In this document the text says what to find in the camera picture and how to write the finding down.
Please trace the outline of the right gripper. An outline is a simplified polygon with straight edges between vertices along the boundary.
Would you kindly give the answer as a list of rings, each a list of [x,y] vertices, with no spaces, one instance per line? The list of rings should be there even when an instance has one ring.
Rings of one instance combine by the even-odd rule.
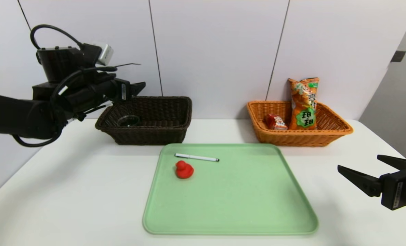
[[[338,165],[338,172],[369,197],[380,197],[381,204],[390,210],[406,206],[406,159],[377,155],[377,159],[397,169],[392,174],[379,178]]]

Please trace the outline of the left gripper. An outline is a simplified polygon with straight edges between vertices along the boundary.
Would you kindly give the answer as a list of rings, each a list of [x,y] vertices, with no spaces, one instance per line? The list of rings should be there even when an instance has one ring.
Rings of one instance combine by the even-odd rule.
[[[127,80],[115,78],[105,82],[104,95],[109,101],[126,101],[137,96],[146,86],[146,82],[130,84]]]

